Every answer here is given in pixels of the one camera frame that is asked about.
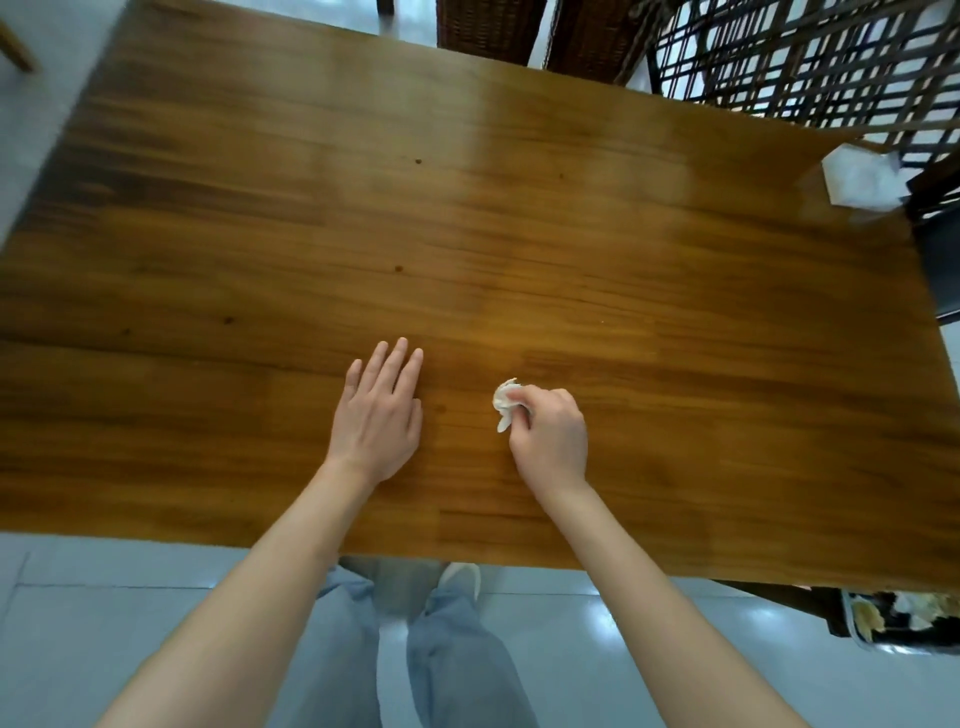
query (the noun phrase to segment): white tissue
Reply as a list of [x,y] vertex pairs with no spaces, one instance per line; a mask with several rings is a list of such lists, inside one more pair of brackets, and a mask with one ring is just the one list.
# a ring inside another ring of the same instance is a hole
[[824,157],[823,166],[832,205],[889,212],[910,194],[893,153],[882,155],[841,144]]
[[523,406],[518,401],[507,399],[507,392],[512,389],[519,389],[522,386],[522,384],[516,383],[516,377],[514,377],[503,382],[493,393],[493,409],[500,413],[500,423],[496,426],[497,432],[504,432],[510,426],[514,419],[514,407]]

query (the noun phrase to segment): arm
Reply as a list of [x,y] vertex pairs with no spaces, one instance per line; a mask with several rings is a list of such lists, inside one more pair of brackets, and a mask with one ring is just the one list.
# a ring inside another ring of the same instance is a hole
[[806,728],[700,614],[585,480],[587,427],[566,390],[514,390],[517,468],[616,620],[670,728]]
[[350,366],[326,460],[300,497],[140,666],[99,728],[266,722],[350,524],[420,442],[423,352],[401,371],[406,340],[387,349],[380,342],[362,376],[359,359]]

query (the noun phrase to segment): right hand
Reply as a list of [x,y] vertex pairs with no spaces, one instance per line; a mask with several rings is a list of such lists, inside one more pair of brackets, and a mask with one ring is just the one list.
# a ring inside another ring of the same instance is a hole
[[565,389],[527,385],[507,393],[514,409],[510,450],[516,468],[540,502],[587,485],[587,424]]

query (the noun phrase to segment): wooden chair leg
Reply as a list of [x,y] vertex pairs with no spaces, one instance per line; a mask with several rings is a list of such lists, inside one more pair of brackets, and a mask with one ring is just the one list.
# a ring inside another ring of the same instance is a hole
[[30,52],[3,20],[0,20],[0,52],[24,73],[36,70],[36,62]]

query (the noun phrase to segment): left hand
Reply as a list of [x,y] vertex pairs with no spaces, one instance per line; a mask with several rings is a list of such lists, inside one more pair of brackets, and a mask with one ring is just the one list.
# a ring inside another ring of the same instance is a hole
[[400,338],[389,356],[387,349],[385,341],[376,345],[362,376],[360,359],[347,370],[324,463],[360,473],[370,487],[410,459],[420,445],[423,424],[423,406],[414,399],[423,350],[414,350],[403,366],[407,340]]

